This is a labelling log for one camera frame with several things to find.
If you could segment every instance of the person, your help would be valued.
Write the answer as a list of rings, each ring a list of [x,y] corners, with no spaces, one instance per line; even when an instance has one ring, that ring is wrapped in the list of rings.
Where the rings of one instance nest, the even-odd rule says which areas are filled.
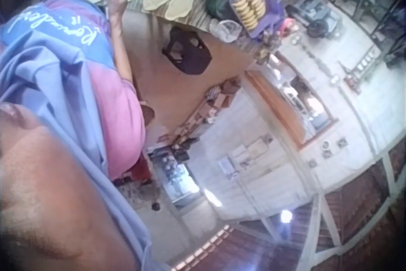
[[[109,23],[85,0],[45,0],[0,28],[0,259],[16,270],[168,268],[111,182],[145,139],[125,8],[109,0]]]

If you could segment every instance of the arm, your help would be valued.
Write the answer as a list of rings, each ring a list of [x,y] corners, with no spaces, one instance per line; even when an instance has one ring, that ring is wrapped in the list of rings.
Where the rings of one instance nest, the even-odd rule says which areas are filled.
[[[131,70],[128,54],[122,36],[122,16],[126,10],[127,3],[127,0],[109,0],[108,18],[111,25],[114,60],[117,71],[123,79],[133,83],[133,71]]]

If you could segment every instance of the purple tray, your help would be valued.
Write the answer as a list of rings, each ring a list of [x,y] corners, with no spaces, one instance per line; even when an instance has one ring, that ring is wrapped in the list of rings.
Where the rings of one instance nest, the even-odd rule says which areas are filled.
[[[242,26],[244,26],[244,24],[240,20],[240,17],[237,14],[237,11],[235,11],[234,7],[232,6],[234,0],[228,0],[228,2],[230,3],[230,6],[232,7],[240,23],[242,24]],[[260,33],[262,33],[262,31],[264,31],[265,29],[268,29],[271,33],[274,33],[276,31],[274,27],[276,25],[280,25],[280,21],[284,19],[284,11],[283,8],[281,8],[282,5],[279,0],[265,0],[265,6],[266,13],[259,21],[257,27],[252,31],[248,31],[246,29],[249,36],[252,38],[259,36]]]

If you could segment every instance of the floor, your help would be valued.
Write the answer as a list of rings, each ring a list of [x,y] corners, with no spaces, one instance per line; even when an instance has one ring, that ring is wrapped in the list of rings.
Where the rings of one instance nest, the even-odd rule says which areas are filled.
[[[249,54],[201,33],[213,59],[202,75],[188,76],[161,53],[170,29],[170,23],[152,15],[135,12],[124,15],[131,66],[143,99],[156,112],[156,119],[147,130],[146,149],[158,147],[160,136],[172,135],[198,106],[208,88],[240,74],[252,62]]]

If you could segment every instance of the pink shirt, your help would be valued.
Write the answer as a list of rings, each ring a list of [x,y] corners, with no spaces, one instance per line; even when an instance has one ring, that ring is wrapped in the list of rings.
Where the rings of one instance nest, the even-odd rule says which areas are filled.
[[[90,74],[107,151],[108,177],[114,180],[140,158],[144,118],[133,84],[121,79],[115,70],[92,64]]]

